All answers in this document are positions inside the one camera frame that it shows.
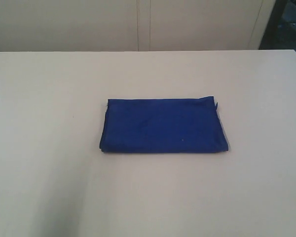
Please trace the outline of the blue terry towel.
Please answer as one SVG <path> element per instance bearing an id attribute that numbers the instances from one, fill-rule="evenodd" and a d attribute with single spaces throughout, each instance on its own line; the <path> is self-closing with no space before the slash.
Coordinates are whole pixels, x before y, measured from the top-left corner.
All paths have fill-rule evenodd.
<path id="1" fill-rule="evenodd" d="M 227 152 L 217 108 L 213 96 L 109 99 L 99 148 L 126 154 Z"/>

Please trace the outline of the dark metal post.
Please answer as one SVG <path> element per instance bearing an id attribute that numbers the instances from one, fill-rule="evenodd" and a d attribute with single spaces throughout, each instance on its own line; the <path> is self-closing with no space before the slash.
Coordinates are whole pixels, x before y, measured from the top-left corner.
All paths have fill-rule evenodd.
<path id="1" fill-rule="evenodd" d="M 272 9 L 271 15 L 269 17 L 266 29 L 264 31 L 264 34 L 259 46 L 260 50 L 272 49 L 272 45 L 275 41 L 275 36 L 278 29 L 278 24 L 283 15 L 287 2 L 288 2 L 287 0 L 275 1 L 274 7 Z"/>

